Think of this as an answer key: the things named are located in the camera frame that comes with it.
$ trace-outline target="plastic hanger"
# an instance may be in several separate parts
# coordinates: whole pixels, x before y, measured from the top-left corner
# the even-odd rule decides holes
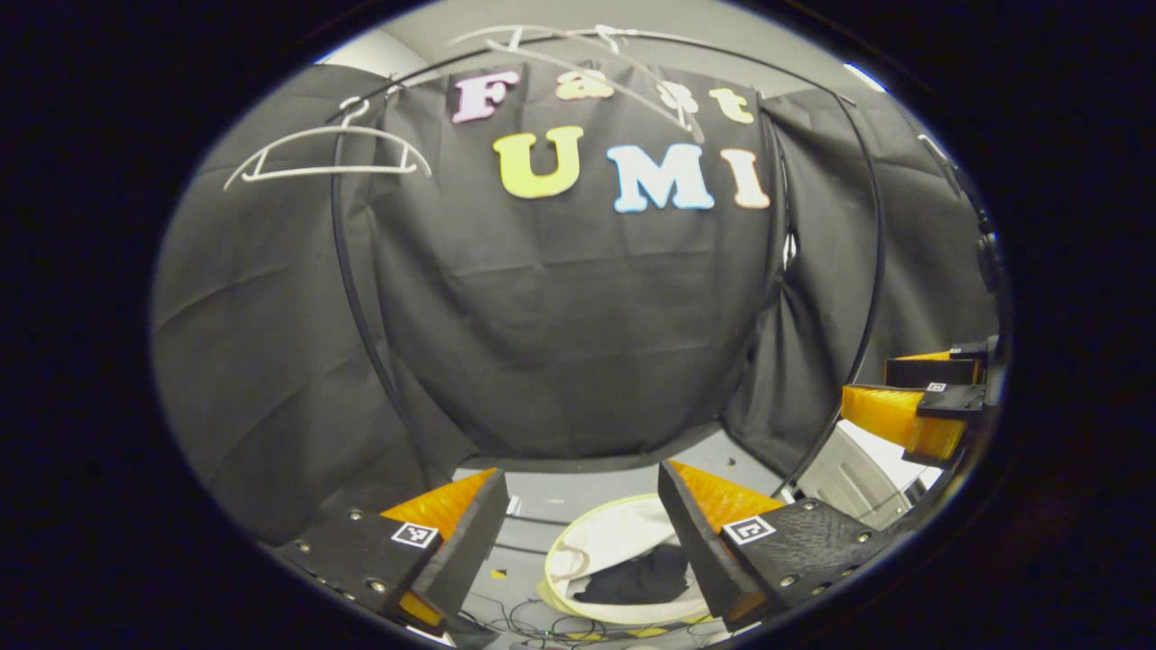
[[[452,45],[457,45],[457,44],[459,44],[459,43],[461,43],[464,40],[468,40],[470,38],[476,38],[479,36],[486,36],[486,35],[490,35],[490,34],[498,34],[498,32],[503,32],[503,31],[511,31],[512,34],[510,35],[510,42],[506,45],[497,43],[497,42],[495,42],[491,38],[487,38],[486,40],[483,40],[483,43],[486,44],[487,47],[489,47],[490,50],[492,50],[495,52],[504,52],[504,53],[510,53],[510,54],[517,54],[517,56],[520,56],[520,57],[526,57],[528,59],[536,59],[539,61],[546,61],[548,64],[554,64],[556,66],[562,66],[562,67],[564,67],[566,69],[577,72],[579,74],[584,74],[584,73],[588,72],[586,68],[578,67],[578,66],[576,66],[576,65],[573,65],[573,64],[571,64],[569,61],[564,61],[564,60],[558,59],[556,57],[551,57],[549,54],[542,54],[540,52],[533,52],[533,51],[529,51],[529,50],[526,50],[526,49],[521,47],[520,46],[521,37],[523,37],[523,35],[524,35],[524,32],[526,30],[540,31],[540,32],[543,32],[546,35],[553,36],[555,38],[564,38],[564,39],[568,39],[568,40],[573,40],[575,43],[580,43],[580,44],[583,44],[583,45],[585,45],[587,47],[594,47],[594,49],[599,50],[599,52],[601,52],[603,54],[610,54],[612,57],[614,57],[616,59],[620,59],[622,61],[625,61],[627,64],[630,64],[636,69],[638,69],[642,73],[644,73],[645,75],[650,76],[654,81],[655,84],[661,84],[662,82],[666,81],[661,76],[654,74],[642,61],[638,61],[638,60],[633,59],[632,57],[623,54],[621,52],[620,47],[618,47],[617,42],[614,40],[615,36],[618,36],[618,37],[621,37],[621,36],[635,36],[635,35],[640,35],[640,32],[638,32],[637,30],[616,29],[616,28],[607,27],[607,25],[602,25],[602,24],[598,25],[594,29],[593,32],[590,31],[590,30],[584,30],[584,31],[575,31],[575,30],[564,31],[564,30],[554,29],[551,27],[528,25],[528,24],[495,25],[495,27],[488,27],[488,28],[483,28],[483,29],[477,29],[477,30],[470,31],[468,34],[464,34],[464,35],[461,35],[461,36],[459,36],[459,37],[450,40],[447,43],[447,45],[451,45],[451,46]],[[600,44],[600,43],[598,43],[595,40],[592,40],[590,38],[584,38],[581,35],[598,36],[598,37],[602,38],[608,45],[602,45],[602,44]],[[679,126],[679,128],[686,131],[687,133],[690,133],[691,136],[694,138],[696,145],[702,145],[705,141],[705,138],[703,135],[703,130],[698,126],[698,121],[695,120],[694,116],[691,116],[688,112],[683,111],[682,102],[679,102],[677,99],[675,99],[676,115],[672,116],[666,109],[664,109],[658,103],[655,103],[655,102],[653,102],[653,101],[651,101],[651,99],[649,99],[649,98],[639,95],[638,93],[636,93],[636,91],[633,91],[633,90],[631,90],[629,88],[625,88],[621,83],[617,83],[617,82],[615,82],[613,80],[609,80],[609,79],[606,79],[606,80],[598,79],[596,81],[599,83],[605,83],[607,86],[610,86],[612,88],[614,88],[615,90],[622,93],[623,95],[627,95],[628,97],[631,97],[631,98],[633,98],[633,99],[636,99],[638,102],[642,102],[644,105],[646,105],[647,108],[650,108],[652,111],[654,111],[658,115],[662,116],[664,119],[673,121],[674,124],[676,124]]]
[[[417,170],[417,165],[409,162],[409,153],[413,152],[417,162],[421,163],[423,168],[422,171],[425,172],[427,178],[433,176],[433,171],[430,169],[429,163],[425,157],[417,150],[416,147],[406,142],[401,138],[392,133],[386,133],[385,131],[379,131],[377,128],[369,128],[366,126],[350,126],[349,121],[355,117],[361,117],[369,111],[369,99],[363,97],[349,97],[348,99],[341,102],[340,109],[346,110],[351,104],[361,102],[362,105],[354,111],[346,113],[344,118],[341,120],[340,126],[319,126],[317,128],[306,128],[305,131],[298,131],[291,135],[286,135],[279,140],[261,147],[255,154],[249,156],[245,162],[240,163],[237,169],[229,176],[229,179],[224,183],[224,190],[229,190],[229,185],[240,176],[242,180],[246,183],[255,183],[258,180],[268,180],[271,178],[286,178],[290,176],[317,176],[325,173],[413,173]],[[360,133],[363,135],[372,135],[375,138],[383,138],[393,142],[398,142],[405,147],[401,152],[401,163],[397,167],[388,165],[336,165],[336,167],[309,167],[303,169],[284,169],[279,171],[261,171],[261,167],[265,164],[265,160],[268,157],[269,152],[275,147],[284,145],[286,142],[291,142],[294,140],[299,140],[310,135],[321,135],[326,133]],[[246,167],[249,167],[253,161],[257,164],[253,167],[252,172],[243,172]]]
[[[719,45],[713,45],[711,43],[707,43],[705,40],[699,40],[697,38],[689,38],[689,37],[686,37],[686,36],[677,36],[677,35],[674,35],[674,34],[666,34],[666,32],[661,32],[661,31],[644,31],[644,30],[639,30],[639,29],[617,29],[617,28],[607,27],[607,25],[598,25],[598,29],[586,29],[586,30],[575,29],[575,30],[568,30],[568,31],[550,30],[550,31],[551,31],[550,35],[538,36],[538,37],[533,37],[533,38],[524,38],[524,39],[520,39],[520,42],[521,43],[544,43],[544,42],[549,42],[549,40],[560,40],[562,38],[569,38],[570,36],[595,36],[595,37],[602,38],[607,43],[616,43],[616,40],[614,40],[614,37],[617,36],[617,37],[638,38],[638,39],[643,39],[643,40],[657,40],[657,42],[665,42],[665,43],[674,43],[674,44],[677,44],[677,45],[689,45],[691,47],[698,47],[698,49],[707,50],[707,51],[711,51],[711,52],[718,52],[720,54],[726,54],[728,57],[735,57],[735,58],[739,58],[739,59],[743,59],[743,60],[757,64],[757,65],[759,65],[762,67],[770,68],[770,69],[773,69],[776,72],[783,73],[783,74],[785,74],[785,75],[787,75],[787,76],[790,76],[792,79],[798,79],[799,81],[802,81],[802,82],[807,83],[808,86],[813,86],[813,87],[817,88],[818,90],[823,90],[824,93],[828,93],[832,97],[842,97],[835,90],[831,90],[830,88],[823,86],[822,83],[818,83],[817,81],[808,79],[807,76],[803,76],[803,75],[801,75],[801,74],[799,74],[796,72],[790,71],[790,69],[787,69],[787,68],[785,68],[783,66],[778,66],[778,65],[775,65],[772,62],[764,61],[764,60],[762,60],[762,59],[759,59],[757,57],[751,57],[750,54],[743,54],[742,52],[735,52],[734,50],[728,50],[728,49],[721,47]],[[458,39],[455,39],[454,42],[464,40],[464,39],[470,37],[472,34],[458,37]],[[610,49],[608,49],[608,50],[600,50],[600,51],[601,52],[609,52],[610,54],[614,54],[613,46]],[[422,76],[424,74],[429,74],[431,72],[439,71],[443,67],[449,66],[449,65],[458,64],[458,62],[461,62],[461,61],[465,61],[465,60],[468,60],[468,59],[473,59],[475,57],[481,57],[483,54],[490,54],[490,53],[492,53],[491,49],[483,47],[481,50],[474,50],[474,51],[470,51],[470,52],[464,52],[461,54],[457,54],[457,56],[450,57],[449,59],[444,59],[444,60],[438,61],[436,64],[431,64],[429,66],[425,66],[424,68],[421,68],[421,69],[407,73],[407,74],[405,74],[403,76],[401,76],[399,79],[392,80],[388,83],[386,83],[385,86],[381,86],[380,88],[378,88],[377,90],[373,90],[372,93],[366,94],[365,97],[366,98],[372,98],[372,97],[377,97],[378,95],[381,95],[381,94],[388,95],[391,93],[394,93],[398,88],[401,88],[402,87],[401,84],[403,82],[406,82],[406,81],[409,81],[409,80],[413,80],[413,79],[417,79],[417,77],[420,77],[420,76]],[[759,97],[759,99],[761,101],[765,99],[765,97]],[[334,113],[331,118],[326,119],[325,121],[333,121],[333,120],[338,119],[339,117],[341,117],[340,112]]]

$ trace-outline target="black fabric backdrop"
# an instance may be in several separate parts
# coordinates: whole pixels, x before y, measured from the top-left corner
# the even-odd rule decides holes
[[[654,96],[638,71],[586,65]],[[503,69],[521,80],[496,113],[452,124],[453,84]],[[384,509],[422,492],[421,467],[440,483],[472,457],[629,463],[720,415],[764,463],[793,467],[822,434],[867,316],[875,219],[862,152],[823,91],[764,99],[765,115],[742,125],[707,91],[732,88],[757,113],[751,89],[655,71],[698,102],[711,209],[615,212],[617,168],[606,150],[637,145],[660,163],[690,136],[621,93],[556,98],[554,66],[451,75],[378,97],[354,121],[414,143],[433,169],[432,178],[340,180],[354,278],[410,431],[354,327],[329,177],[221,190],[259,147],[321,125],[341,99],[384,80],[310,68],[221,141],[165,238],[153,350],[173,431],[230,516],[279,544],[323,502]],[[889,98],[845,94],[885,207],[888,275],[867,379],[887,356],[986,337],[994,316],[965,199]],[[533,169],[548,173],[556,157],[544,132],[566,125],[585,131],[576,185],[533,200],[509,194],[492,142],[534,133]],[[266,169],[332,164],[333,146],[332,136],[286,146]],[[400,154],[360,136],[343,147],[343,164],[397,164]],[[719,156],[729,147],[758,156],[770,208],[734,204]],[[788,223],[798,254],[784,272]]]

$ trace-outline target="white wall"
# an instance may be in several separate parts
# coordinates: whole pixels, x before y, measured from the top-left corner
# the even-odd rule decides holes
[[[361,68],[388,77],[398,77],[429,65],[425,59],[410,50],[405,43],[401,43],[379,27],[350,40],[318,62]],[[424,81],[435,76],[437,76],[437,73],[422,75],[413,80],[413,82]]]

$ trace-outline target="black cable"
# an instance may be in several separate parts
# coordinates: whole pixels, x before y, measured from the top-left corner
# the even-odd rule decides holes
[[[563,615],[563,616],[560,616],[560,618],[555,619],[554,622],[550,625],[550,629],[549,630],[543,630],[543,629],[540,629],[540,628],[536,628],[536,627],[532,626],[531,623],[528,623],[526,621],[523,621],[523,620],[519,620],[519,619],[514,618],[514,614],[518,612],[518,610],[520,610],[521,607],[524,607],[526,605],[529,605],[532,603],[544,603],[544,600],[536,599],[536,598],[531,598],[528,600],[524,600],[524,601],[514,605],[509,611],[509,613],[507,613],[506,608],[505,608],[505,604],[502,603],[501,600],[498,600],[496,598],[490,598],[488,596],[482,596],[481,593],[477,593],[476,591],[472,591],[470,593],[473,593],[474,596],[477,596],[479,598],[483,598],[486,600],[489,600],[491,603],[497,603],[498,607],[501,607],[501,610],[502,610],[502,618],[501,619],[494,619],[494,620],[489,621],[488,623],[481,623],[481,621],[479,621],[476,616],[474,616],[472,614],[468,614],[472,619],[474,619],[475,621],[477,621],[480,625],[483,625],[483,626],[489,627],[491,629],[495,629],[497,631],[510,631],[510,633],[513,633],[513,634],[519,634],[521,636],[525,636],[525,637],[529,638],[531,641],[538,641],[540,643],[546,643],[546,642],[558,643],[561,645],[566,645],[568,648],[570,648],[570,650],[577,650],[579,648],[585,648],[587,645],[606,641],[606,637],[608,636],[608,634],[610,631],[610,629],[607,628],[606,623],[603,623],[602,621],[599,621],[599,620],[595,620],[595,619],[588,619],[586,616],[579,616],[579,615],[575,615],[575,614],[566,614],[566,615]],[[590,621],[591,622],[591,629],[587,630],[587,631],[585,631],[585,633],[583,633],[583,636],[584,637],[590,636],[590,635],[594,634],[595,630],[599,630],[598,634],[600,636],[602,636],[602,638],[601,640],[581,641],[581,642],[565,641],[565,640],[560,638],[557,636],[557,634],[560,634],[560,633],[556,633],[557,626],[558,626],[558,623],[561,623],[562,621],[564,621],[566,619],[579,619],[579,620],[587,620],[587,621]],[[494,622],[495,621],[504,621],[506,623],[506,629],[503,630],[501,628],[495,628],[494,627]],[[695,625],[706,625],[706,623],[695,623]],[[654,627],[654,626],[639,626],[639,627],[615,628],[614,631],[631,631],[631,630],[650,629],[651,627]],[[670,629],[670,630],[664,631],[662,634],[655,634],[655,635],[649,636],[646,638],[653,638],[653,637],[658,637],[658,636],[668,636],[668,635],[672,635],[672,634],[679,634],[679,633],[683,631],[683,629],[684,628]]]
[[[549,524],[551,526],[569,526],[573,522],[557,522],[555,519],[539,519],[536,517],[523,517],[521,515],[506,515],[506,519],[518,519],[519,522],[531,522],[534,524]]]
[[[524,548],[521,546],[509,546],[506,544],[495,544],[495,548],[505,548],[507,551],[520,551],[523,553],[533,553],[534,555],[549,555],[546,551],[536,551],[534,548]]]
[[[339,133],[333,149],[333,167],[339,167],[340,164],[343,141],[344,133]],[[344,222],[341,219],[340,184],[341,175],[334,173],[329,179],[329,213],[333,221],[333,243],[338,253],[338,266],[341,269],[341,283],[346,289],[346,300],[349,302],[349,311],[353,313],[354,324],[357,326],[357,335],[361,337],[362,346],[365,347],[365,354],[369,355],[369,361],[373,367],[373,372],[377,375],[378,382],[385,390],[386,398],[388,398],[390,404],[393,405],[394,411],[398,413],[398,418],[401,420],[401,426],[406,430],[406,435],[403,437],[409,441],[409,445],[416,456],[417,470],[421,473],[422,483],[425,486],[425,489],[433,489],[435,486],[430,481],[429,471],[425,467],[425,450],[418,442],[421,436],[414,435],[416,429],[413,428],[406,408],[402,406],[401,396],[398,392],[393,376],[385,368],[380,355],[377,353],[377,347],[373,345],[373,338],[369,331],[369,324],[365,322],[365,311],[362,309],[361,296],[357,294],[357,285],[354,281],[353,267],[349,264],[349,245],[346,242]]]
[[[470,614],[469,612],[467,612],[465,610],[458,610],[458,613],[461,614],[462,616],[466,616],[467,619],[474,621],[474,623],[477,625],[479,627],[484,627],[484,628],[489,627],[486,623],[483,623],[477,616]]]
[[[576,31],[575,35],[576,36],[596,36],[598,32],[594,31],[594,30],[584,30],[584,31]],[[535,38],[527,38],[527,39],[524,39],[521,43],[523,44],[540,43],[540,42],[546,42],[546,40],[556,40],[556,39],[561,39],[561,38],[563,38],[563,37],[549,35],[549,36],[535,37]],[[743,53],[740,53],[740,52],[735,52],[735,51],[728,50],[726,47],[719,47],[717,45],[710,45],[707,43],[702,43],[702,42],[698,42],[698,40],[694,40],[694,39],[689,39],[689,38],[683,38],[683,37],[679,37],[679,36],[657,35],[657,34],[632,34],[632,35],[630,35],[630,38],[642,38],[642,39],[651,39],[651,40],[661,40],[661,42],[668,42],[668,43],[676,43],[676,44],[681,44],[681,45],[689,45],[689,46],[692,46],[692,47],[699,47],[699,49],[703,49],[703,50],[710,50],[710,51],[718,52],[718,53],[721,53],[721,54],[732,56],[732,57],[735,57],[735,58],[739,58],[739,59],[743,59],[743,60],[747,60],[747,61],[761,65],[763,67],[768,67],[768,68],[778,71],[778,72],[780,72],[783,74],[788,75],[788,76],[793,76],[795,79],[799,79],[799,80],[801,80],[801,81],[803,81],[806,83],[809,83],[809,84],[814,86],[815,88],[817,88],[820,90],[823,90],[823,91],[830,94],[832,97],[835,97],[836,103],[839,105],[839,109],[843,111],[844,116],[847,118],[847,121],[851,124],[851,128],[854,131],[855,138],[859,140],[860,149],[864,152],[865,160],[867,161],[867,168],[868,168],[868,172],[870,175],[872,198],[873,198],[874,207],[875,207],[875,227],[876,227],[875,275],[874,275],[874,281],[873,281],[873,286],[872,286],[870,302],[868,303],[868,306],[867,306],[867,319],[866,319],[866,323],[864,325],[864,334],[861,335],[861,338],[859,340],[859,349],[857,350],[855,359],[854,359],[854,361],[851,364],[851,370],[847,372],[847,379],[844,382],[844,384],[852,383],[854,381],[854,378],[859,375],[859,371],[860,371],[860,369],[862,367],[864,360],[866,357],[867,346],[869,345],[869,341],[870,341],[870,334],[874,331],[875,313],[877,311],[879,296],[880,296],[879,287],[882,283],[883,269],[884,269],[884,266],[885,266],[884,265],[884,258],[885,258],[887,250],[885,250],[885,245],[884,245],[884,241],[883,241],[882,200],[881,200],[880,193],[879,193],[879,183],[877,183],[876,177],[875,177],[875,167],[872,163],[870,155],[867,152],[867,147],[866,147],[866,143],[864,142],[862,134],[859,132],[859,127],[855,126],[854,120],[851,119],[851,113],[847,111],[846,106],[844,105],[843,97],[838,93],[831,90],[830,88],[828,88],[828,87],[825,87],[825,86],[823,86],[821,83],[817,83],[817,82],[815,82],[815,81],[813,81],[810,79],[807,79],[803,75],[800,75],[798,73],[791,72],[791,71],[788,71],[788,69],[786,69],[786,68],[784,68],[781,66],[777,66],[775,64],[771,64],[771,62],[764,61],[762,59],[758,59],[756,57],[751,57],[749,54],[743,54]],[[408,81],[408,80],[410,80],[413,77],[416,77],[418,75],[422,75],[422,74],[425,74],[425,73],[429,73],[429,72],[433,72],[433,71],[436,71],[436,69],[438,69],[440,67],[445,67],[447,65],[455,64],[455,62],[459,62],[459,61],[464,61],[466,59],[470,59],[470,58],[474,58],[474,57],[483,56],[483,54],[487,54],[487,53],[495,53],[495,52],[492,50],[489,50],[489,49],[475,50],[475,51],[472,51],[472,52],[467,52],[465,54],[459,54],[457,57],[452,57],[450,59],[439,61],[437,64],[432,64],[432,65],[427,66],[425,68],[422,68],[420,71],[413,72],[410,74],[407,74],[407,75],[401,76],[401,77],[395,79],[395,80],[391,80],[390,83],[387,83],[387,84],[378,88],[377,90],[373,90],[369,95],[364,95],[363,98],[364,99],[370,99],[370,98],[376,97],[377,95],[380,95],[381,93],[386,93],[388,89],[391,89],[391,88],[393,88],[395,86],[400,86],[402,82]],[[342,115],[343,115],[342,112],[338,112],[338,113],[335,113],[333,117],[331,117],[326,121],[333,121],[334,119],[341,117]],[[340,146],[340,141],[341,141],[341,136],[339,135],[339,139],[338,139],[339,146]],[[348,285],[347,285],[347,288],[346,288],[346,293],[347,293],[347,295],[350,294]],[[356,296],[356,288],[354,288],[353,296]],[[353,308],[353,302],[354,302],[354,300],[351,297],[350,298],[350,308]],[[361,325],[358,325],[358,331],[361,331]],[[366,341],[366,337],[363,334],[363,342],[364,341]],[[376,357],[377,356],[376,349],[373,349],[373,347],[371,345],[369,345],[369,344],[366,344],[366,345],[368,345],[368,349],[372,354],[372,357]],[[379,363],[375,364],[375,370],[378,369],[378,365],[379,365]],[[799,475],[803,471],[806,471],[807,467],[810,466],[810,463],[814,461],[815,457],[818,455],[818,451],[822,449],[822,446],[824,444],[827,444],[827,441],[830,438],[831,434],[833,433],[835,426],[838,423],[839,414],[840,413],[842,413],[842,404],[837,404],[836,408],[835,408],[835,411],[833,411],[833,413],[831,415],[831,418],[829,418],[828,424],[824,427],[823,433],[820,436],[820,440],[815,444],[812,445],[812,448],[807,451],[807,453],[803,455],[803,458],[800,460],[800,463],[783,480],[783,482],[779,485],[779,487],[772,494],[779,494],[783,490],[783,488],[786,487],[787,483],[790,483],[792,480],[798,479]]]
[[[716,634],[718,634],[719,631],[726,631],[726,628],[724,628],[722,630],[719,630],[719,631],[711,631],[711,633],[706,633],[706,634],[695,634],[691,630],[695,629],[695,626],[703,626],[703,625],[719,623],[719,622],[721,622],[721,621],[713,620],[713,621],[706,621],[706,622],[702,622],[702,623],[694,623],[694,625],[687,627],[687,634],[690,635],[690,637],[695,640],[695,644],[696,645],[698,645],[699,648],[705,648],[703,645],[703,642],[702,642],[703,638],[710,638],[710,637],[714,636]]]
[[[875,164],[872,161],[870,153],[867,150],[867,143],[864,141],[862,133],[859,132],[859,127],[855,126],[855,121],[851,118],[851,112],[844,105],[842,96],[836,95],[835,102],[839,105],[843,115],[847,118],[847,124],[851,125],[851,130],[855,134],[855,139],[859,141],[859,148],[864,153],[864,161],[867,163],[867,173],[870,178],[870,193],[872,201],[874,204],[875,212],[875,275],[872,280],[870,289],[870,302],[867,304],[867,319],[864,323],[864,332],[859,338],[859,348],[855,350],[855,357],[851,362],[851,369],[847,371],[847,378],[843,382],[844,385],[851,384],[859,376],[859,371],[862,369],[864,360],[867,357],[867,347],[870,345],[872,333],[875,331],[875,316],[879,312],[879,298],[880,287],[883,285],[883,273],[885,271],[887,264],[887,237],[883,231],[883,199],[879,191],[879,178],[875,176]],[[823,433],[815,443],[803,453],[803,457],[795,465],[786,477],[783,478],[783,482],[779,487],[775,489],[771,495],[778,495],[783,492],[783,488],[792,481],[799,479],[803,472],[810,467],[810,464],[815,461],[818,452],[822,451],[827,441],[831,438],[831,434],[835,433],[835,427],[839,422],[839,416],[843,414],[843,400],[840,396],[836,397],[835,409],[831,412],[828,422],[823,428]]]

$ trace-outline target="blue letter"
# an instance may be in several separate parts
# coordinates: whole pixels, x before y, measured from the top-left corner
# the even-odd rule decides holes
[[[606,152],[606,157],[618,165],[618,186],[622,193],[614,201],[614,209],[621,213],[646,209],[646,199],[638,191],[639,185],[646,190],[659,208],[666,207],[672,186],[675,187],[674,207],[682,209],[714,207],[714,197],[706,193],[703,171],[698,167],[698,158],[702,155],[703,149],[697,145],[670,145],[666,150],[662,167],[658,167],[640,147],[635,145],[612,147]]]

